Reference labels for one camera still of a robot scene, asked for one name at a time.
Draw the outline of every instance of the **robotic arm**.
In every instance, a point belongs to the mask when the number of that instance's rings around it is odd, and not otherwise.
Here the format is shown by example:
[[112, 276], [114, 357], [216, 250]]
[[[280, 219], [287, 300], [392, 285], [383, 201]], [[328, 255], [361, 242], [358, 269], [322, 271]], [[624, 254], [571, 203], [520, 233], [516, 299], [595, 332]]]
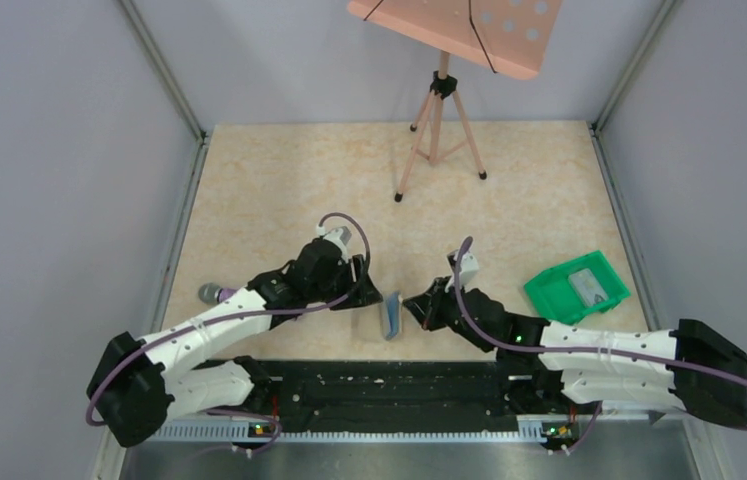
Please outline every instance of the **robotic arm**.
[[367, 258], [349, 256], [346, 227], [329, 232], [318, 227], [317, 233], [296, 260], [257, 275], [217, 306], [162, 332], [138, 339], [126, 332], [112, 339], [87, 388], [103, 421], [88, 417], [88, 422], [107, 425], [120, 445], [130, 447], [168, 419], [253, 400], [270, 382], [254, 360], [194, 368], [223, 348], [303, 313], [381, 302], [367, 276], [370, 251], [363, 233]]
[[532, 371], [517, 395], [524, 413], [611, 401], [747, 428], [747, 388], [736, 382], [747, 384], [747, 355], [704, 323], [620, 333], [510, 313], [484, 292], [464, 288], [479, 270], [467, 245], [447, 256], [452, 276], [436, 278], [403, 305], [424, 329], [449, 327], [483, 351], [499, 348], [498, 361]]

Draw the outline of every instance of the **gray floor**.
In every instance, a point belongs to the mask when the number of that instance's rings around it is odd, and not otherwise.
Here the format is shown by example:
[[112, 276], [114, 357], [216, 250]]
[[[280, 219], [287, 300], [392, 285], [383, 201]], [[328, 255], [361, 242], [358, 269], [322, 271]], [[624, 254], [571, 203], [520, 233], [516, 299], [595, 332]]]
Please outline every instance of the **gray floor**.
[[148, 442], [130, 451], [121, 479], [697, 478], [680, 423], [601, 422], [586, 442], [570, 457], [518, 444], [279, 444], [251, 461], [227, 451], [188, 460], [209, 445]]

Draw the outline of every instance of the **tripod leg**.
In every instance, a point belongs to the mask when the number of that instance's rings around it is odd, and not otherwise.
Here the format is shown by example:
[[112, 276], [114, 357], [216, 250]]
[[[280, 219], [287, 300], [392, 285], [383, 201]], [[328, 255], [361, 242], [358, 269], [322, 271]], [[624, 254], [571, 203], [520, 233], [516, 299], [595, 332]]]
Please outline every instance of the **tripod leg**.
[[467, 136], [467, 144], [470, 145], [470, 151], [473, 152], [473, 159], [476, 161], [476, 170], [479, 171], [479, 178], [485, 180], [488, 178], [488, 172], [482, 165], [482, 159], [479, 158], [479, 149], [476, 148], [476, 141], [473, 140], [473, 132], [470, 131], [470, 123], [467, 122], [467, 114], [464, 113], [464, 105], [461, 104], [461, 97], [458, 92], [453, 92], [453, 101], [455, 108], [458, 110], [458, 117], [461, 119], [461, 126], [464, 127], [464, 134]]
[[438, 142], [441, 139], [441, 116], [444, 114], [444, 99], [440, 95], [432, 98], [434, 116], [432, 120], [432, 143], [429, 145], [429, 163], [438, 163]]
[[405, 170], [402, 172], [402, 180], [400, 180], [400, 185], [397, 188], [397, 194], [394, 195], [395, 202], [402, 201], [402, 194], [405, 192], [405, 186], [408, 183], [408, 176], [411, 174], [411, 167], [414, 166], [414, 158], [417, 157], [417, 149], [420, 148], [420, 140], [423, 139], [423, 133], [426, 132], [426, 124], [429, 123], [429, 112], [432, 110], [432, 97], [434, 95], [434, 92], [429, 92], [429, 95], [426, 96], [426, 102], [424, 102], [426, 107], [422, 112], [420, 112], [420, 120], [418, 124], [420, 133], [414, 137], [414, 145], [411, 146], [411, 154], [408, 156], [408, 163], [405, 166]]
[[417, 131], [417, 124], [420, 123], [420, 116], [423, 115], [423, 110], [426, 110], [426, 105], [429, 104], [429, 95], [426, 95], [425, 98], [423, 98], [423, 105], [420, 105], [420, 110], [417, 112], [417, 116], [414, 117], [414, 121], [411, 122], [411, 125], [409, 125], [408, 129], [412, 132]]

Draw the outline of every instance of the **green box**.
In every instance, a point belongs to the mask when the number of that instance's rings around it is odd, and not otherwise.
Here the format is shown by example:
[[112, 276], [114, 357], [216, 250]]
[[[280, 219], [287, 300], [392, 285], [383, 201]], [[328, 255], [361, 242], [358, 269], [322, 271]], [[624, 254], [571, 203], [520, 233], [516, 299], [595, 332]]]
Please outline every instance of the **green box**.
[[[571, 274], [585, 269], [591, 270], [608, 297], [590, 307], [582, 302], [568, 280]], [[599, 250], [544, 270], [524, 288], [538, 314], [567, 325], [575, 325], [594, 312], [605, 313], [629, 296], [629, 290]]]

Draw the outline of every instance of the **beige table surface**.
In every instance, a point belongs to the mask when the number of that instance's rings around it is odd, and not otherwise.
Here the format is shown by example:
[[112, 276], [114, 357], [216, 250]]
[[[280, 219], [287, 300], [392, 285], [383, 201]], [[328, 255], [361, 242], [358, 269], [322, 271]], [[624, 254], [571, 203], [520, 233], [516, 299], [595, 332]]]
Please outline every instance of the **beige table surface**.
[[[633, 292], [585, 328], [646, 324], [600, 168], [583, 122], [475, 122], [488, 170], [480, 181], [462, 149], [431, 167], [416, 162], [393, 201], [413, 134], [405, 123], [218, 126], [202, 174], [167, 306], [169, 328], [207, 307], [203, 283], [240, 286], [296, 258], [327, 212], [354, 216], [372, 245], [380, 291], [422, 293], [447, 275], [447, 252], [467, 235], [481, 288], [511, 312], [536, 315], [523, 285], [542, 270], [602, 250]], [[463, 138], [445, 123], [441, 148]], [[333, 220], [327, 227], [341, 225]], [[363, 251], [354, 234], [353, 253]], [[238, 342], [219, 357], [479, 360], [491, 358], [448, 329], [425, 332], [403, 312], [400, 336], [381, 336], [378, 306], [318, 312]]]

